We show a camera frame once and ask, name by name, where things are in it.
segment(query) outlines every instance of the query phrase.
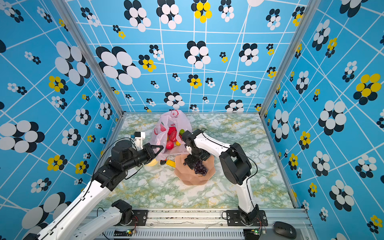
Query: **red plastic fruit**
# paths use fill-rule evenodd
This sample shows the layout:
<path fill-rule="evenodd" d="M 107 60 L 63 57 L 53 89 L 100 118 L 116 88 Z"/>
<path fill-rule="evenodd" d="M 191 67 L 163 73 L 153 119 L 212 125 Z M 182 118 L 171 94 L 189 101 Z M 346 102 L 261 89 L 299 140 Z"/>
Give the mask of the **red plastic fruit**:
<path fill-rule="evenodd" d="M 168 130 L 168 135 L 170 135 L 173 131 L 177 131 L 175 127 L 170 127 Z"/>
<path fill-rule="evenodd" d="M 172 141 L 168 141 L 166 145 L 166 149 L 171 150 L 174 146 L 174 143 Z"/>
<path fill-rule="evenodd" d="M 177 131 L 173 131 L 169 136 L 169 140 L 171 140 L 172 142 L 176 142 L 176 135 Z"/>

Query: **plastic bag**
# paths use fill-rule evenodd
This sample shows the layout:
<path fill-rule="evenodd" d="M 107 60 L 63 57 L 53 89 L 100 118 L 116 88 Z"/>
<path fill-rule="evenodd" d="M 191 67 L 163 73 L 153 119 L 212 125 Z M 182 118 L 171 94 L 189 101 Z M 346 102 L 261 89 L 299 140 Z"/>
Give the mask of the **plastic bag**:
<path fill-rule="evenodd" d="M 166 149 L 168 131 L 170 127 L 175 127 L 177 131 L 176 140 L 180 143 L 180 146 L 174 145 L 171 150 Z M 165 160 L 168 155 L 180 155 L 189 154 L 184 146 L 183 140 L 180 138 L 180 130 L 192 132 L 191 123 L 187 116 L 180 110 L 172 110 L 166 112 L 160 116 L 155 128 L 151 140 L 152 145 L 163 145 L 164 149 L 156 157 L 157 161 Z"/>

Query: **marble table surface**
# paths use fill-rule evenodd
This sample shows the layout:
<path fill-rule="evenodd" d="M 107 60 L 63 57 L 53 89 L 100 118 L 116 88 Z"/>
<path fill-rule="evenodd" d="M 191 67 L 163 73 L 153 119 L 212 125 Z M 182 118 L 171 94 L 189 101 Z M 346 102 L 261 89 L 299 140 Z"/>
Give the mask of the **marble table surface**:
<path fill-rule="evenodd" d="M 186 113 L 193 130 L 206 128 L 209 136 L 225 142 L 239 143 L 258 166 L 250 179 L 253 195 L 260 208 L 293 208 L 288 190 L 277 167 L 275 157 L 258 114 L 196 114 Z M 118 138 L 134 131 L 152 136 L 160 114 L 127 114 Z M 251 174 L 256 171 L 254 164 Z M 187 186 L 166 164 L 144 166 L 134 177 L 123 180 L 97 207 L 110 207 L 123 199 L 134 208 L 237 208 L 235 186 L 224 176 L 220 160 L 215 157 L 216 173 L 205 184 Z M 128 176 L 136 172 L 131 169 Z"/>

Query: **blue wall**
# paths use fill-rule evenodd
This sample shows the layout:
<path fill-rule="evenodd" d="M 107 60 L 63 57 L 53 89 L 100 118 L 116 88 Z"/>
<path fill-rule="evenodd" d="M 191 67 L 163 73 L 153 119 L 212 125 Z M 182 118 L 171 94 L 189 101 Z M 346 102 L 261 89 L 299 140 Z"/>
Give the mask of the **blue wall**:
<path fill-rule="evenodd" d="M 265 116 L 319 239 L 384 239 L 384 3 L 353 2 L 321 1 Z"/>
<path fill-rule="evenodd" d="M 79 0 L 67 5 L 125 111 L 225 112 L 234 110 L 227 106 L 234 100 L 235 110 L 255 112 L 275 75 L 267 70 L 278 71 L 308 0 L 221 2 Z M 197 8 L 203 8 L 202 17 Z M 118 48 L 128 53 L 125 62 L 101 56 L 122 51 Z M 244 54 L 249 57 L 241 60 Z"/>
<path fill-rule="evenodd" d="M 86 186 L 117 115 L 104 118 L 110 101 L 51 1 L 2 3 L 0 238 L 11 240 L 37 233 Z"/>

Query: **computer mouse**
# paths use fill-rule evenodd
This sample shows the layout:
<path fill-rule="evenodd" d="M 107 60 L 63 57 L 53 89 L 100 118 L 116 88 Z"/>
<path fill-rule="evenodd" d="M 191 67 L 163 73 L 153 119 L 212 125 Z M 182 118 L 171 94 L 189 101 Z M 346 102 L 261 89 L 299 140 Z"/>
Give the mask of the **computer mouse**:
<path fill-rule="evenodd" d="M 272 226 L 275 233 L 289 239 L 296 239 L 296 229 L 292 225 L 285 222 L 275 222 Z"/>

